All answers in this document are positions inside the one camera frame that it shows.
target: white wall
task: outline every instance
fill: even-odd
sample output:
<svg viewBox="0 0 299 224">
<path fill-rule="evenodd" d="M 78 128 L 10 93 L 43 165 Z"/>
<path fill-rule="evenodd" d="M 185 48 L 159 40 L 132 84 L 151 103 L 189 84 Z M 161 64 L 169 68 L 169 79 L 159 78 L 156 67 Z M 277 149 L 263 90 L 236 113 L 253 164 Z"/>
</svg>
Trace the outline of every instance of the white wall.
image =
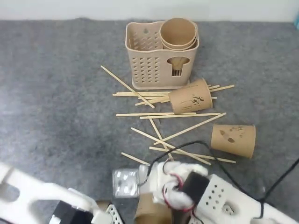
<svg viewBox="0 0 299 224">
<path fill-rule="evenodd" d="M 0 19 L 294 21 L 299 0 L 0 0 Z"/>
</svg>

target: bamboo skewer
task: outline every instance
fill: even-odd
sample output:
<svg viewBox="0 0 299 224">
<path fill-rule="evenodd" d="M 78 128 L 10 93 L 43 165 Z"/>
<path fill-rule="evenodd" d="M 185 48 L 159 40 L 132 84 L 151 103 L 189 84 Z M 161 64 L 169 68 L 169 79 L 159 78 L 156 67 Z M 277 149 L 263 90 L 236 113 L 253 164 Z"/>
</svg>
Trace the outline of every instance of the bamboo skewer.
<svg viewBox="0 0 299 224">
<path fill-rule="evenodd" d="M 161 92 L 138 92 L 140 95 L 142 94 L 164 94 L 167 95 L 168 93 L 171 93 L 171 91 L 161 91 Z M 132 94 L 131 92 L 117 92 L 116 95 L 126 95 L 126 94 Z"/>
<path fill-rule="evenodd" d="M 138 158 L 136 158 L 136 157 L 134 157 L 132 155 L 129 155 L 129 154 L 126 154 L 126 153 L 121 153 L 121 154 L 124 155 L 124 156 L 126 156 L 126 157 L 128 157 L 128 158 L 130 158 L 130 159 L 132 159 L 132 160 L 134 160 L 134 161 L 136 161 L 136 162 L 138 162 L 138 163 L 141 163 L 141 164 L 144 164 L 144 165 L 148 165 L 148 166 L 150 165 L 148 162 L 140 160 L 140 159 L 138 159 Z"/>
<path fill-rule="evenodd" d="M 155 115 L 174 115 L 174 112 L 162 112 L 162 113 L 117 113 L 116 117 L 129 117 L 129 116 L 155 116 Z M 196 114 L 196 112 L 188 112 L 182 114 Z"/>
<path fill-rule="evenodd" d="M 155 99 L 153 99 L 153 101 L 149 100 L 149 102 L 155 104 L 155 103 L 166 103 L 166 102 L 170 102 L 169 96 L 165 96 L 165 97 L 157 97 Z M 139 105 L 143 105 L 144 102 L 140 102 L 135 104 L 135 106 L 139 106 Z"/>
<path fill-rule="evenodd" d="M 149 135 L 149 134 L 147 134 L 147 133 L 144 133 L 144 132 L 142 132 L 142 131 L 140 131 L 140 130 L 138 130 L 138 129 L 135 129 L 135 128 L 131 128 L 133 131 L 135 131 L 135 132 L 137 132 L 137 133 L 139 133 L 139 134 L 141 134 L 141 135 L 143 135 L 143 136 L 145 136 L 145 137 L 148 137 L 148 138 L 150 138 L 150 139 L 153 139 L 153 140 L 155 140 L 155 141 L 157 141 L 157 142 L 159 142 L 159 143 L 161 143 L 161 144 L 164 144 L 164 145 L 166 145 L 166 146 L 168 146 L 169 148 L 175 148 L 173 145 L 171 145 L 171 144 L 169 144 L 169 143 L 167 143 L 167 142 L 164 142 L 164 141 L 162 141 L 162 140 L 160 140 L 160 139 L 157 139 L 157 138 L 155 138 L 155 137 L 153 137 L 153 136 L 151 136 L 151 135 Z M 201 159 L 201 158 L 199 158 L 199 157 L 197 157 L 197 156 L 194 156 L 194 155 L 192 155 L 191 153 L 188 153 L 188 152 L 186 152 L 186 151 L 183 151 L 182 149 L 177 149 L 177 151 L 179 151 L 179 152 L 181 152 L 181 153 L 184 153 L 185 155 L 188 155 L 188 156 L 190 156 L 190 157 L 192 157 L 192 158 L 194 158 L 194 159 L 196 159 L 196 160 L 198 160 L 198 161 L 200 161 L 200 162 L 202 162 L 202 163 L 204 163 L 204 164 L 206 164 L 206 165 L 211 165 L 211 163 L 210 162 L 207 162 L 207 161 L 205 161 L 205 160 L 203 160 L 203 159 Z"/>
<path fill-rule="evenodd" d="M 162 100 L 162 101 L 160 101 L 160 103 L 162 104 L 162 103 L 167 103 L 167 102 L 169 102 L 170 101 L 170 99 L 168 98 L 168 99 L 165 99 L 165 100 Z"/>
<path fill-rule="evenodd" d="M 118 82 L 120 82 L 122 85 L 124 85 L 128 90 L 130 90 L 131 92 L 133 92 L 135 95 L 139 96 L 145 104 L 148 104 L 151 108 L 155 108 L 155 106 L 153 104 L 151 104 L 149 101 L 147 101 L 145 98 L 143 98 L 143 96 L 140 96 L 140 94 L 138 92 L 136 92 L 135 90 L 133 90 L 130 86 L 128 86 L 125 82 L 123 82 L 120 78 L 118 78 L 115 74 L 113 74 L 111 71 L 109 71 L 108 69 L 106 69 L 104 66 L 101 65 L 101 68 L 107 72 L 109 75 L 111 75 L 113 78 L 115 78 Z"/>
<path fill-rule="evenodd" d="M 220 113 L 197 113 L 197 114 L 178 114 L 178 115 L 157 115 L 157 116 L 145 116 L 140 119 L 159 119 L 159 118 L 186 118 L 186 117 L 203 117 L 203 116 L 215 116 Z"/>
<path fill-rule="evenodd" d="M 162 141 L 167 141 L 167 140 L 169 140 L 169 139 L 172 139 L 172 138 L 174 138 L 174 137 L 177 137 L 177 136 L 179 136 L 179 135 L 181 135 L 181 134 L 184 134 L 184 133 L 186 133 L 186 132 L 188 132 L 188 131 L 193 130 L 194 128 L 197 128 L 197 127 L 199 127 L 199 126 L 202 126 L 202 125 L 204 125 L 204 124 L 206 124 L 206 123 L 208 123 L 208 122 L 211 122 L 211 121 L 213 121 L 213 120 L 216 120 L 216 119 L 218 119 L 218 118 L 221 118 L 221 117 L 223 117 L 223 116 L 225 116 L 225 115 L 226 115 L 226 113 L 222 113 L 222 114 L 217 115 L 217 116 L 215 116 L 215 117 L 213 117 L 213 118 L 210 118 L 210 119 L 208 119 L 208 120 L 202 121 L 202 122 L 200 122 L 200 123 L 198 123 L 198 124 L 196 124 L 196 125 L 193 125 L 193 126 L 191 126 L 191 127 L 189 127 L 189 128 L 184 129 L 183 131 L 180 131 L 180 132 L 175 133 L 175 134 L 173 134 L 173 135 L 171 135 L 171 136 L 168 136 L 167 138 L 162 139 Z"/>
<path fill-rule="evenodd" d="M 148 102 L 150 102 L 151 104 L 155 104 L 155 103 L 160 102 L 161 100 L 165 100 L 168 98 L 169 98 L 168 95 L 166 95 L 165 97 L 159 97 L 157 99 L 150 99 Z M 135 106 L 139 106 L 139 105 L 143 105 L 143 104 L 145 104 L 145 102 L 137 103 L 137 104 L 135 104 Z"/>
<path fill-rule="evenodd" d="M 220 87 L 220 85 L 213 85 L 213 86 L 209 87 L 209 90 L 217 89 L 217 88 L 219 88 L 219 87 Z"/>
<path fill-rule="evenodd" d="M 226 89 L 229 89 L 229 88 L 233 88 L 234 86 L 235 85 L 223 86 L 223 87 L 220 87 L 220 88 L 217 88 L 217 89 L 210 90 L 210 92 L 216 92 L 216 91 L 219 91 L 219 90 L 226 90 Z"/>
<path fill-rule="evenodd" d="M 144 97 L 145 99 L 157 99 L 159 97 Z"/>
<path fill-rule="evenodd" d="M 168 150 L 164 149 L 164 148 L 157 148 L 157 147 L 152 147 L 150 146 L 149 149 L 151 150 L 156 150 L 156 151 L 160 151 L 160 152 L 167 152 Z M 175 154 L 180 154 L 183 155 L 183 153 L 181 152 L 177 152 L 177 151 L 173 151 L 173 153 Z M 209 155 L 201 155 L 201 154 L 195 154 L 195 153 L 191 153 L 199 158 L 203 158 L 203 159 L 208 159 L 208 160 L 215 160 L 215 158 L 213 156 L 209 156 Z M 228 163 L 237 163 L 234 160 L 228 160 L 228 159 L 223 159 L 223 158 L 219 158 L 217 157 L 217 159 L 221 162 L 228 162 Z"/>
<path fill-rule="evenodd" d="M 160 132 L 159 132 L 157 126 L 155 125 L 153 119 L 149 119 L 149 121 L 150 121 L 151 125 L 153 126 L 153 128 L 154 128 L 156 134 L 158 135 L 158 138 L 161 140 L 161 139 L 162 139 L 162 136 L 161 136 L 161 134 L 160 134 Z M 169 151 L 169 149 L 167 148 L 166 145 L 163 145 L 163 146 L 164 146 L 164 149 L 166 150 L 166 152 Z M 171 153 L 168 153 L 168 157 L 169 157 L 172 161 L 174 160 L 173 157 L 172 157 L 172 155 L 171 155 Z"/>
<path fill-rule="evenodd" d="M 165 97 L 165 96 L 168 96 L 168 94 L 139 94 L 140 96 L 143 96 L 143 97 Z M 115 96 L 115 97 L 137 97 L 137 95 L 135 94 L 112 94 L 112 96 Z"/>
<path fill-rule="evenodd" d="M 212 90 L 212 89 L 217 89 L 219 88 L 220 85 L 214 85 L 214 86 L 210 86 L 209 89 Z M 140 95 L 168 95 L 169 93 L 171 93 L 171 91 L 160 91 L 160 92 L 137 92 L 139 93 Z M 115 94 L 113 94 L 114 96 L 135 96 L 134 93 L 132 92 L 117 92 Z"/>
</svg>

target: beige plastic utensil caddy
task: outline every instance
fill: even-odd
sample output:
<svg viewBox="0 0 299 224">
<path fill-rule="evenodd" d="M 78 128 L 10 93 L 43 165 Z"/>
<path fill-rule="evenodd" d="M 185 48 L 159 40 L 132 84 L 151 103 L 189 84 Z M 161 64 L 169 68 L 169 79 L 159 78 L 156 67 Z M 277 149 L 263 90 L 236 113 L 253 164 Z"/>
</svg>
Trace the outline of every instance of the beige plastic utensil caddy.
<svg viewBox="0 0 299 224">
<path fill-rule="evenodd" d="M 126 48 L 132 70 L 132 84 L 138 90 L 178 89 L 189 84 L 193 62 L 199 46 L 188 50 L 174 51 L 162 49 L 159 30 L 163 21 L 153 23 L 131 22 L 126 27 Z M 172 71 L 167 60 L 186 57 L 182 70 Z"/>
</svg>

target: gray carpet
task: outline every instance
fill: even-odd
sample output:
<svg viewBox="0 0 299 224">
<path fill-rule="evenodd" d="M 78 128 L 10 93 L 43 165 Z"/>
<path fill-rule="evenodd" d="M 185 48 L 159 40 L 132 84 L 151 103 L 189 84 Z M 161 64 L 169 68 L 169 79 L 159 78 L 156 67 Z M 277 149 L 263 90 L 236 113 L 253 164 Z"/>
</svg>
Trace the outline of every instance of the gray carpet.
<svg viewBox="0 0 299 224">
<path fill-rule="evenodd" d="M 149 121 L 116 118 L 116 113 L 170 112 L 169 104 L 134 106 L 136 99 L 112 94 L 126 89 L 100 69 L 104 65 L 128 84 L 131 74 L 124 46 L 127 21 L 0 21 L 0 159 L 39 178 L 72 187 L 95 199 L 111 199 L 132 223 L 137 199 L 112 196 L 111 173 L 135 168 L 120 156 L 150 162 L 154 135 Z M 192 80 L 236 87 L 214 93 L 212 112 L 227 112 L 219 124 L 255 124 L 251 160 L 233 155 L 226 165 L 250 193 L 261 196 L 299 157 L 299 32 L 287 23 L 200 22 L 201 46 Z M 162 119 L 171 135 L 206 118 Z M 173 145 L 210 141 L 212 123 L 170 141 Z M 200 147 L 190 152 L 208 153 Z M 175 156 L 185 162 L 195 162 Z M 210 173 L 227 177 L 213 165 Z M 299 167 L 273 192 L 269 202 L 299 220 Z M 39 203 L 49 219 L 54 203 Z"/>
</svg>

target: paper cup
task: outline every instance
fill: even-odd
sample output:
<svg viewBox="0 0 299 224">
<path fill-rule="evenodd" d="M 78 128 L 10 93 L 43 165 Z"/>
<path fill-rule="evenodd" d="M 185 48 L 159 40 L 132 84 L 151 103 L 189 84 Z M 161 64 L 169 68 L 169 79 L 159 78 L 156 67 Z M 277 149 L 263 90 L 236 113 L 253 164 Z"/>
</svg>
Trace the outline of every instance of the paper cup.
<svg viewBox="0 0 299 224">
<path fill-rule="evenodd" d="M 204 110 L 213 107 L 211 93 L 202 78 L 168 94 L 175 114 Z"/>
<path fill-rule="evenodd" d="M 171 210 L 160 203 L 153 203 L 152 194 L 142 194 L 135 214 L 135 224 L 171 224 Z"/>
<path fill-rule="evenodd" d="M 162 43 L 172 49 L 189 47 L 197 37 L 197 26 L 190 20 L 173 18 L 160 28 Z"/>
<path fill-rule="evenodd" d="M 256 127 L 214 125 L 211 147 L 223 152 L 251 158 L 256 143 Z"/>
<path fill-rule="evenodd" d="M 166 50 L 182 51 L 182 50 L 188 50 L 188 49 L 194 48 L 196 46 L 196 43 L 197 43 L 197 37 L 194 39 L 194 41 L 189 46 L 187 46 L 185 48 L 180 48 L 180 49 L 172 48 L 172 47 L 168 46 L 166 43 L 164 43 L 163 41 L 162 41 L 162 47 L 163 47 L 163 49 L 166 49 Z"/>
</svg>

